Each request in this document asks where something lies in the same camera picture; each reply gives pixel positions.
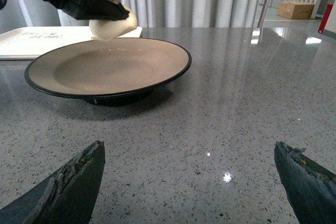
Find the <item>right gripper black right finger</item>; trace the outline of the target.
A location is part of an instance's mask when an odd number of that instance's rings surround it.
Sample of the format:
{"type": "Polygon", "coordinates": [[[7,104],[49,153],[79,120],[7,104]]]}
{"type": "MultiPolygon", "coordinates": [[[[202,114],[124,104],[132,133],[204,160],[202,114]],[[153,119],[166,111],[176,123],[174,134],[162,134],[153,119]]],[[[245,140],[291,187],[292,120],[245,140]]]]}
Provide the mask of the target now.
{"type": "Polygon", "coordinates": [[[275,143],[274,160],[287,199],[300,223],[335,223],[335,174],[304,151],[275,143]]]}

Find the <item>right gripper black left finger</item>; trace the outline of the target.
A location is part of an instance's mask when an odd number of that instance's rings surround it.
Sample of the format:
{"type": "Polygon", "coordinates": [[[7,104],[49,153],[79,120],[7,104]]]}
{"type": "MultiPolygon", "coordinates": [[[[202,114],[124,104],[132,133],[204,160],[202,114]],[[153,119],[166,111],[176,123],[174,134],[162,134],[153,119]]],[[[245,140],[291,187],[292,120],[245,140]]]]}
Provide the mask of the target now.
{"type": "Polygon", "coordinates": [[[104,165],[104,143],[95,141],[2,208],[1,223],[89,223],[104,165]]]}

